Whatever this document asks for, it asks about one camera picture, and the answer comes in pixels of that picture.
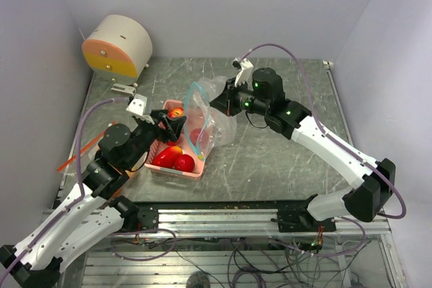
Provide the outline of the red striped apple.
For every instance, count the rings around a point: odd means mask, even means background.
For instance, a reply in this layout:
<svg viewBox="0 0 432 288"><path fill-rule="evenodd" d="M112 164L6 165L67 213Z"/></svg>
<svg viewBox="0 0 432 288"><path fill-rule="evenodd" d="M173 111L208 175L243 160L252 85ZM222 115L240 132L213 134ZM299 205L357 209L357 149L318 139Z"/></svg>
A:
<svg viewBox="0 0 432 288"><path fill-rule="evenodd" d="M169 111L167 115L170 119L175 119L184 116L184 109L182 107L176 107Z"/></svg>

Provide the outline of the clear bag blue zipper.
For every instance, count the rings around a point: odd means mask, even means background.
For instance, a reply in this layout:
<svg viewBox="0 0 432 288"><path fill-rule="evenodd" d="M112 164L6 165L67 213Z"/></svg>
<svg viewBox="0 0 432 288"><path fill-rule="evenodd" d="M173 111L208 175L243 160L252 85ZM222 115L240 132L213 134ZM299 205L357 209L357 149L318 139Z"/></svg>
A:
<svg viewBox="0 0 432 288"><path fill-rule="evenodd" d="M205 148L199 150L204 154L205 160L213 148L231 143L236 135L236 118L225 116L210 106L210 102L223 92L226 81L227 78L224 76L213 79L202 77L190 85L184 101L185 109L201 113L204 120L202 130L209 133L209 142Z"/></svg>

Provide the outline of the pink perforated plastic basket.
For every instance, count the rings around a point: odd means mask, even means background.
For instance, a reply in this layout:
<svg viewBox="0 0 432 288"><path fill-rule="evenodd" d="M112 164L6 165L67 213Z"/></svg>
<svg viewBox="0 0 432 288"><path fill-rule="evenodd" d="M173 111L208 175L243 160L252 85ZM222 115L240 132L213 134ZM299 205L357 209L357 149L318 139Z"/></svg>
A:
<svg viewBox="0 0 432 288"><path fill-rule="evenodd" d="M199 150L209 142L209 133L201 131L204 126L201 113L193 113L191 109L184 108L183 102L172 99L166 100L163 108L168 110L170 117L185 111L187 121L179 140L166 143L156 140L151 145L144 166L152 172L200 179L205 167L205 156Z"/></svg>

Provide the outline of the pink red apple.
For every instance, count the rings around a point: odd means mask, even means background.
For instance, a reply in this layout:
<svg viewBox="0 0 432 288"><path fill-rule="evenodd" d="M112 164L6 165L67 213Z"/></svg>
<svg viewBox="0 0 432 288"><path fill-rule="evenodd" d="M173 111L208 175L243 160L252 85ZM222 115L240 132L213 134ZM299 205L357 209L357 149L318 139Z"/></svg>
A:
<svg viewBox="0 0 432 288"><path fill-rule="evenodd" d="M206 145L209 142L209 133L207 130L196 128L190 132L189 139L193 145Z"/></svg>

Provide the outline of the red fruit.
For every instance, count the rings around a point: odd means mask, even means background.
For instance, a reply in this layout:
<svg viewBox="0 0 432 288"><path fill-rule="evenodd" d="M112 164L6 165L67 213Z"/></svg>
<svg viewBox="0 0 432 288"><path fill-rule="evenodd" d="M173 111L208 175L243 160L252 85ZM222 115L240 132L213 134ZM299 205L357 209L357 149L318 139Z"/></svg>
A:
<svg viewBox="0 0 432 288"><path fill-rule="evenodd" d="M188 154L179 155L174 162L174 169L191 173L195 168L195 160Z"/></svg>

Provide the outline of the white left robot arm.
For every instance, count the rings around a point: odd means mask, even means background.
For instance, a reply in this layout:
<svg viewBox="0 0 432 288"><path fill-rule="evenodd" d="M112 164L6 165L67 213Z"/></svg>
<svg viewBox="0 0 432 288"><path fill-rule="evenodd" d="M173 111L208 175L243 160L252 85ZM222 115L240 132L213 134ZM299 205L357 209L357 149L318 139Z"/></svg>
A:
<svg viewBox="0 0 432 288"><path fill-rule="evenodd" d="M137 117L134 130L115 123L105 130L99 149L63 202L26 239L1 247L1 264L21 287L53 287L82 253L108 235L137 229L138 207L113 195L144 165L154 141L179 139L185 116L166 110Z"/></svg>

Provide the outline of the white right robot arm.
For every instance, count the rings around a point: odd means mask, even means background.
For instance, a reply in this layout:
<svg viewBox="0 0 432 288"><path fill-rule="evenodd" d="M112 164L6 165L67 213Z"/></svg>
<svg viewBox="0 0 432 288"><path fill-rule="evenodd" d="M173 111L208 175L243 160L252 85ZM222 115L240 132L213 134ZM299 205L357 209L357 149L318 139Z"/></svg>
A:
<svg viewBox="0 0 432 288"><path fill-rule="evenodd" d="M227 80L210 105L229 117L241 112L262 116L267 127L312 151L347 181L346 189L315 194L301 202L296 221L305 231L348 215L369 223L393 194L395 164L357 151L323 127L304 105L285 97L282 78L271 68L255 70L251 84Z"/></svg>

